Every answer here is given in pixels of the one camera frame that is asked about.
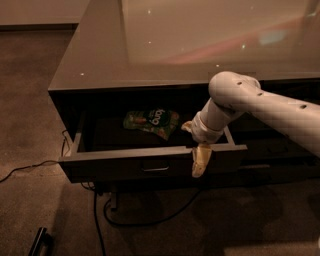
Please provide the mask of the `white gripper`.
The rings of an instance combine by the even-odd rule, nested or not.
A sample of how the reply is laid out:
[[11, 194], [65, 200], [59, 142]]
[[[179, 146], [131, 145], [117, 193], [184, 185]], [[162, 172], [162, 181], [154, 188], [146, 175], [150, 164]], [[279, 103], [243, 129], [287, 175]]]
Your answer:
[[208, 144], [216, 143], [223, 135], [224, 117], [220, 113], [199, 111], [192, 121], [183, 123], [181, 129], [191, 131], [193, 140], [200, 143], [192, 149], [192, 176], [199, 178], [204, 174], [211, 158], [212, 149]]

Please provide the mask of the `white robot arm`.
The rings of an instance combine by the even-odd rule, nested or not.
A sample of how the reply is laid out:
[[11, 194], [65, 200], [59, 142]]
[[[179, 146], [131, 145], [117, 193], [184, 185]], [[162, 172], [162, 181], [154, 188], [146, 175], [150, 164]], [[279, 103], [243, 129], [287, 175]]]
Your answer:
[[266, 92], [257, 79], [230, 71], [214, 75], [208, 91], [210, 98], [203, 109], [182, 125], [198, 143], [193, 150], [194, 178], [205, 172], [211, 145], [230, 122], [245, 112], [320, 156], [319, 105]]

